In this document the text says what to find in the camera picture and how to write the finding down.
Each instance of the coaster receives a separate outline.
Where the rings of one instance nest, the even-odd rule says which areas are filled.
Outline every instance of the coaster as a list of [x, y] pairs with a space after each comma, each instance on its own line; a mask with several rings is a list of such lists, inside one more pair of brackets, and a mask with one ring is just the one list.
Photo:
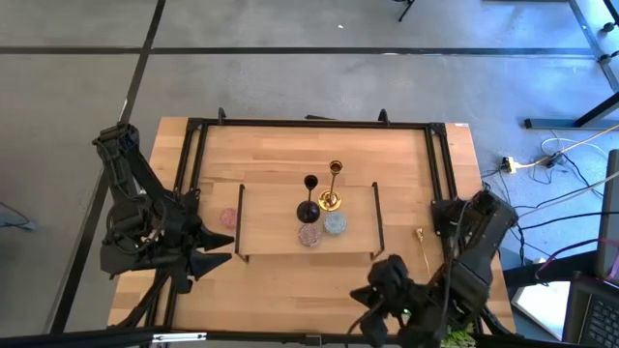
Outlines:
[[329, 213], [325, 217], [325, 231], [332, 236], [339, 236], [346, 229], [346, 216], [340, 212]]
[[220, 221], [225, 228], [236, 228], [236, 209], [225, 208], [224, 210], [222, 210], [220, 215]]
[[299, 230], [299, 242], [306, 247], [315, 247], [320, 243], [320, 231], [313, 223], [306, 223]]

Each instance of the gold candlestick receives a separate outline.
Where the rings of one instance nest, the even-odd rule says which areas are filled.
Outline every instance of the gold candlestick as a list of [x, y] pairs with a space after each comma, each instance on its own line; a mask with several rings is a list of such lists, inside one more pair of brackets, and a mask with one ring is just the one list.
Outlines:
[[331, 163], [329, 163], [329, 170], [331, 171], [331, 175], [333, 175], [333, 179], [331, 179], [331, 187], [320, 192], [320, 196], [318, 197], [318, 205], [327, 212], [337, 210], [341, 204], [341, 196], [333, 190], [333, 185], [336, 182], [336, 176], [342, 169], [343, 165], [339, 160], [332, 160]]

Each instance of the black candlestick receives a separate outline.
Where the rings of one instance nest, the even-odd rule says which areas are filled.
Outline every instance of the black candlestick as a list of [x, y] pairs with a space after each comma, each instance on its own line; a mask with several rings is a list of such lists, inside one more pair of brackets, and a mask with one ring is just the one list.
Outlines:
[[320, 218], [320, 208], [318, 204], [311, 201], [311, 191], [318, 186], [318, 178], [314, 175], [308, 175], [303, 181], [308, 188], [308, 200], [301, 202], [297, 207], [297, 218], [302, 223], [314, 223]]

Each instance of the desk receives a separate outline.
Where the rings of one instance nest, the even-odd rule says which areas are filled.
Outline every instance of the desk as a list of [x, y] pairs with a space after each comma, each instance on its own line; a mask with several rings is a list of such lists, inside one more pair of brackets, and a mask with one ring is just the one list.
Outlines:
[[[167, 188], [174, 184], [187, 121], [166, 117], [160, 122], [150, 163]], [[446, 128], [458, 193], [471, 197], [481, 188], [481, 180], [470, 130], [462, 124], [448, 124]], [[194, 154], [195, 146], [190, 150], [189, 163]], [[221, 225], [219, 216], [223, 208], [236, 207], [241, 183], [246, 187], [302, 187], [307, 174], [316, 175], [320, 183], [328, 183], [330, 160], [341, 160], [344, 165], [337, 178], [339, 187], [370, 187], [372, 182], [378, 183], [385, 240], [385, 252], [379, 258], [397, 253], [411, 278], [428, 281], [414, 230], [421, 227], [425, 231], [424, 249], [431, 273], [442, 264], [443, 255], [440, 239], [431, 232], [432, 184], [422, 131], [210, 126], [198, 182], [200, 215], [213, 231], [234, 235]], [[186, 183], [190, 176], [186, 173]], [[233, 252], [233, 246], [214, 251]], [[366, 310], [348, 293], [367, 284], [371, 263], [365, 252], [254, 255], [247, 264], [234, 256], [196, 282], [189, 294], [178, 296], [172, 327], [345, 334]], [[488, 307], [505, 327], [514, 331], [498, 258], [492, 262], [492, 273]], [[120, 276], [110, 325], [129, 314], [151, 285], [153, 276], [154, 271]], [[163, 320], [166, 293], [167, 287], [160, 297], [158, 324]], [[392, 318], [388, 326], [394, 333], [398, 323]]]

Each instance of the keyboard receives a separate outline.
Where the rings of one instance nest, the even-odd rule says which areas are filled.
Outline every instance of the keyboard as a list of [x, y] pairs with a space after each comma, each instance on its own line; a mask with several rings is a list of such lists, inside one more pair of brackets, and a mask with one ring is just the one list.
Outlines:
[[619, 348], [619, 306], [592, 296], [580, 343]]

